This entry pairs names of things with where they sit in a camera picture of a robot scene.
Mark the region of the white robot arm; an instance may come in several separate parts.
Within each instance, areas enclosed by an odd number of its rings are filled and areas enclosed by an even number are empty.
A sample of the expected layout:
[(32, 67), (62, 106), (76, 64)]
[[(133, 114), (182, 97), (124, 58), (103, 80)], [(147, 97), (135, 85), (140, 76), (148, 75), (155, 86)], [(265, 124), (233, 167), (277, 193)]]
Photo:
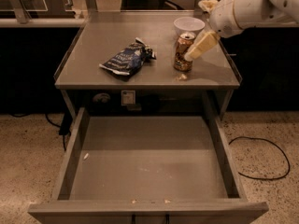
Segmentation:
[(199, 7), (209, 14), (209, 28), (202, 31), (184, 58), (194, 61), (215, 47), (220, 38), (242, 34), (253, 27), (298, 24), (299, 0), (202, 0)]

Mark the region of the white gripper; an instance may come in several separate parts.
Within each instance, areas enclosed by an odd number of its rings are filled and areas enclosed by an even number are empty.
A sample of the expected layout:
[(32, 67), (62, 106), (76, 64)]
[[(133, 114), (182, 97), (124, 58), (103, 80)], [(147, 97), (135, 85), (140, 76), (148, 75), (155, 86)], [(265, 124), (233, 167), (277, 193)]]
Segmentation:
[(220, 37), (229, 38), (243, 32), (235, 20), (235, 0), (201, 0), (198, 6), (204, 12), (211, 12), (209, 24), (213, 31), (202, 31), (195, 38), (184, 55), (189, 62), (215, 47)]

